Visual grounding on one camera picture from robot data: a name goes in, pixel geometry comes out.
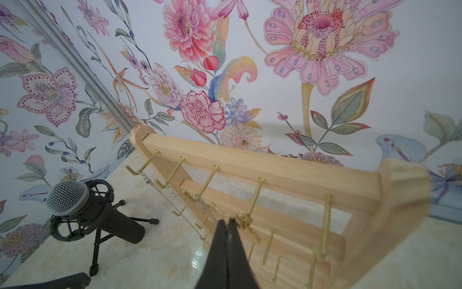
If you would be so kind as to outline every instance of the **marble surface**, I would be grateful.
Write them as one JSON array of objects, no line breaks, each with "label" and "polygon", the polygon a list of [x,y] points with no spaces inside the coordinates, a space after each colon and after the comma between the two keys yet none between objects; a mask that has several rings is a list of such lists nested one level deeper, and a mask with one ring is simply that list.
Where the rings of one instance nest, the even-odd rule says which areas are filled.
[{"label": "marble surface", "polygon": [[[100,246],[99,272],[88,288],[194,288],[207,258],[198,233],[141,176],[132,176],[124,166],[138,168],[145,160],[135,151],[107,179],[115,188],[115,201],[127,204],[119,210],[139,218],[157,218],[158,225],[142,223],[144,239],[131,244],[112,238]],[[202,183],[208,172],[186,166],[194,181]],[[148,176],[155,178],[151,168]],[[254,187],[215,176],[210,187],[250,199]],[[179,201],[164,190],[177,206]],[[318,226],[323,206],[263,189],[258,203]],[[193,223],[193,217],[186,212]],[[333,211],[331,230],[340,234],[350,214]],[[71,274],[88,273],[94,233],[72,242],[47,241],[3,284],[14,286],[45,282]],[[462,226],[426,218],[421,226],[354,288],[461,288]]]}]

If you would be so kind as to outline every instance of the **wall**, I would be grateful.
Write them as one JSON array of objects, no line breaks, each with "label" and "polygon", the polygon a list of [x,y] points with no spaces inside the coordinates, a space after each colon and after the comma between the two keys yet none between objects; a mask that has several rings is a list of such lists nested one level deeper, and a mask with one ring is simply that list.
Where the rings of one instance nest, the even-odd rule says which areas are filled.
[{"label": "wall", "polygon": [[2,284],[49,235],[50,188],[106,178],[131,144],[21,6],[9,1],[0,11]]},{"label": "wall", "polygon": [[423,163],[433,203],[462,209],[457,0],[42,4],[137,124],[362,170]]}]

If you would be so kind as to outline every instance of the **red tulip bud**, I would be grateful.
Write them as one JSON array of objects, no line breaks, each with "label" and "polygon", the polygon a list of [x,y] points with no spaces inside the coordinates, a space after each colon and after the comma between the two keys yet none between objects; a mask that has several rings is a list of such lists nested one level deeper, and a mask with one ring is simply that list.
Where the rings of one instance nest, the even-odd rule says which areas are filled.
[{"label": "red tulip bud", "polygon": [[193,70],[193,74],[191,74],[191,79],[197,86],[204,86],[207,83],[207,75],[197,69]]},{"label": "red tulip bud", "polygon": [[216,70],[219,64],[220,64],[220,61],[218,60],[218,57],[216,56],[209,56],[206,59],[204,59],[204,67],[207,70]]}]

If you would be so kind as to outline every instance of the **microphone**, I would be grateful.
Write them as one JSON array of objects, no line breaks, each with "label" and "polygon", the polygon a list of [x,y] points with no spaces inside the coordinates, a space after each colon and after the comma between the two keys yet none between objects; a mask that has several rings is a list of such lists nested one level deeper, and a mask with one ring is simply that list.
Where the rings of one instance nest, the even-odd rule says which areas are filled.
[{"label": "microphone", "polygon": [[[96,187],[98,184],[105,185],[107,192],[100,192]],[[48,209],[56,216],[51,224],[53,237],[70,242],[79,240],[98,228],[130,243],[140,242],[145,235],[145,229],[113,208],[113,201],[114,189],[104,180],[86,183],[66,181],[55,185],[46,199]],[[122,200],[119,204],[124,205],[125,201]],[[79,229],[73,232],[69,230],[70,234],[63,237],[58,232],[58,226],[65,222],[77,222]]]}]

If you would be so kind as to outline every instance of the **wooden jewelry rack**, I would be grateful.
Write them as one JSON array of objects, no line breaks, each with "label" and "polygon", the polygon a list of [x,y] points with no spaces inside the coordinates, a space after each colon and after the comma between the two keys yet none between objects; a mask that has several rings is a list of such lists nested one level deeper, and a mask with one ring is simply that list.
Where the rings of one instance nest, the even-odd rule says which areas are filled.
[{"label": "wooden jewelry rack", "polygon": [[[178,193],[208,244],[216,224],[199,198],[216,219],[252,218],[254,233],[239,233],[263,289],[350,288],[409,236],[430,207],[429,174],[417,164],[384,160],[376,172],[359,171],[158,135],[148,126],[132,129],[130,140],[148,161],[137,172],[127,169],[136,175],[151,164],[165,179],[156,180],[158,186]],[[211,171],[208,180],[195,183],[182,163]],[[214,174],[255,184],[253,199],[207,188]],[[323,228],[255,205],[262,186],[325,205]],[[352,214],[342,235],[329,230],[331,208]]]}]

